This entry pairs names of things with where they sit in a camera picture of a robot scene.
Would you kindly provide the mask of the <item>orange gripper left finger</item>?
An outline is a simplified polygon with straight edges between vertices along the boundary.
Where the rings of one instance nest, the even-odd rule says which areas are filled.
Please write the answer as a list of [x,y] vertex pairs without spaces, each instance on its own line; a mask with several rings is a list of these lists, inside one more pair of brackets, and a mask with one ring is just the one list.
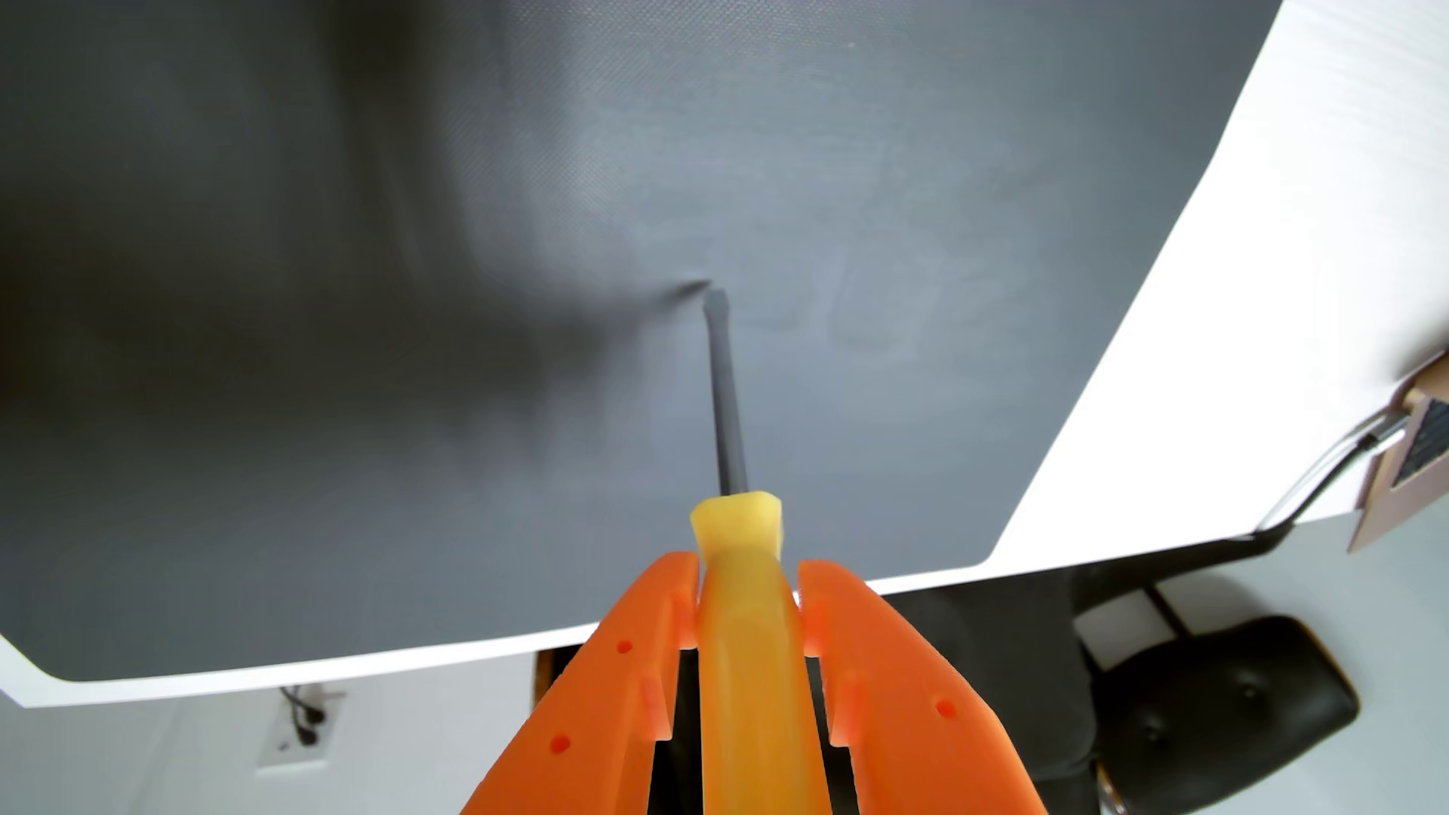
[[464,814],[645,814],[696,647],[698,557],[655,560],[616,600],[462,806]]

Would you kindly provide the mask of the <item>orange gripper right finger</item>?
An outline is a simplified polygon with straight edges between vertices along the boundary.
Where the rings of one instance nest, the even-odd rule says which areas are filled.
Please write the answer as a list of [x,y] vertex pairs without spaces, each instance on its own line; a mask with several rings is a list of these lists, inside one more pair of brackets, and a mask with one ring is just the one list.
[[861,577],[798,567],[806,654],[861,814],[1046,814],[994,711]]

